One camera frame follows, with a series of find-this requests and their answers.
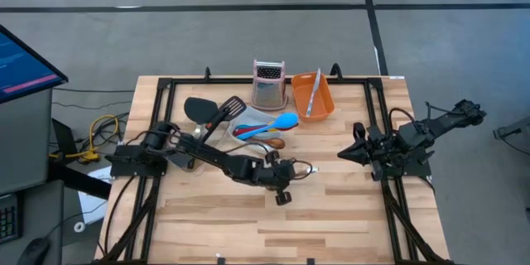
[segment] orange plastic bowl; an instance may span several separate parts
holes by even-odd
[[[306,117],[307,106],[313,91],[313,84],[315,83],[316,72],[295,75],[292,77],[292,93],[296,102],[296,111],[298,117],[304,122],[322,121],[333,113],[335,104],[331,98],[330,87],[325,75],[320,74],[320,84],[315,92],[313,98],[313,108],[311,109],[311,116]]]

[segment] computer mouse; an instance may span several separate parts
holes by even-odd
[[[50,248],[48,238],[35,238],[24,249],[17,265],[42,265],[44,257]]]

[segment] wooden spoon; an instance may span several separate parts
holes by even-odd
[[[249,139],[250,142],[260,142],[260,143],[263,143],[263,144],[267,144],[268,146],[274,148],[274,149],[283,149],[285,148],[285,141],[283,141],[281,138],[279,137],[273,137],[273,138],[270,138],[270,139],[258,139],[258,138],[255,138],[255,137],[251,137]]]

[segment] keyboard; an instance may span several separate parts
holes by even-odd
[[[0,244],[22,236],[22,206],[19,194],[0,197]]]

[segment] yellow cable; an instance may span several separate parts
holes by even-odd
[[[111,114],[107,114],[107,115],[103,115],[97,119],[95,119],[92,124],[90,124],[90,130],[89,130],[89,150],[85,151],[85,152],[80,152],[80,153],[75,153],[75,154],[67,154],[65,155],[65,158],[73,158],[73,157],[83,157],[83,156],[90,156],[90,155],[95,155],[96,157],[99,157],[99,155],[97,153],[95,153],[94,151],[96,151],[98,148],[100,148],[101,146],[103,146],[105,142],[103,142],[101,145],[97,146],[97,147],[94,147],[94,143],[93,143],[93,138],[94,138],[94,126],[96,125],[96,123],[98,123],[99,121],[103,120],[103,119],[106,119],[106,118],[109,118],[109,119],[114,119],[114,123],[115,123],[115,127],[114,127],[114,131],[113,133],[110,135],[110,137],[108,137],[108,139],[110,139],[111,137],[115,136],[117,133],[118,133],[118,128],[119,128],[119,121],[118,121],[118,118],[116,118],[116,116],[114,115],[111,115]],[[49,157],[52,157],[52,158],[58,158],[59,155],[57,154],[49,154],[48,155]]]

